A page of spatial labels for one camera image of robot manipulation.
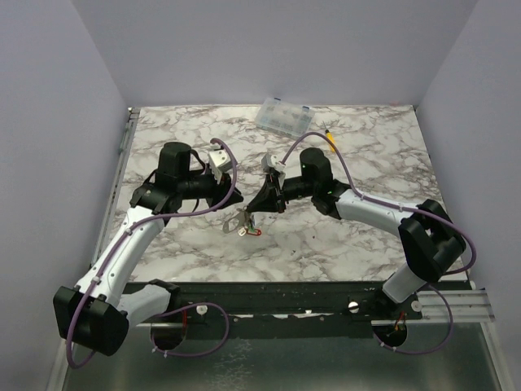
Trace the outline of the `red key tag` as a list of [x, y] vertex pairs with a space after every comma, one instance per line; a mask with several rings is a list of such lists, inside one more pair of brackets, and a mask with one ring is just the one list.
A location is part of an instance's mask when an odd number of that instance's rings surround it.
[[260, 236], [262, 235], [262, 232], [260, 229], [254, 229], [254, 230], [249, 230], [247, 232], [248, 235], [251, 235], [251, 236]]

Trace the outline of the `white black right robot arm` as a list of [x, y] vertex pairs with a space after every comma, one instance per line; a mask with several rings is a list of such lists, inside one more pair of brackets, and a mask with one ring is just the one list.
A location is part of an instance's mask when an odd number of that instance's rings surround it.
[[264, 156], [262, 166], [265, 182], [247, 205], [248, 213], [283, 213], [290, 201], [310, 198], [325, 216], [362, 222], [400, 239], [405, 264], [374, 298], [375, 312], [382, 318], [400, 313], [407, 298], [427, 283], [437, 282], [466, 249], [438, 202], [428, 199], [412, 206], [392, 206], [384, 199], [371, 202], [334, 178], [329, 159], [318, 148], [300, 153], [300, 175], [294, 178], [285, 178], [283, 165], [271, 155]]

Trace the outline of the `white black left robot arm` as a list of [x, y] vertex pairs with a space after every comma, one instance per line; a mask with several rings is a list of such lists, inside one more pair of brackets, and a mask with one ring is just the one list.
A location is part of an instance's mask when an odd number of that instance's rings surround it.
[[153, 318], [177, 317], [178, 286], [154, 279], [137, 292], [124, 292], [129, 278], [151, 242], [174, 218], [184, 217], [186, 200], [205, 200], [208, 207], [188, 215], [197, 217], [243, 201], [236, 187], [237, 161], [230, 148], [214, 138], [214, 148], [202, 169], [193, 170], [197, 152], [188, 144], [168, 142], [160, 150], [158, 166], [134, 190], [116, 236], [73, 288], [60, 287], [53, 306], [68, 362], [76, 367], [72, 347], [113, 355], [130, 329]]

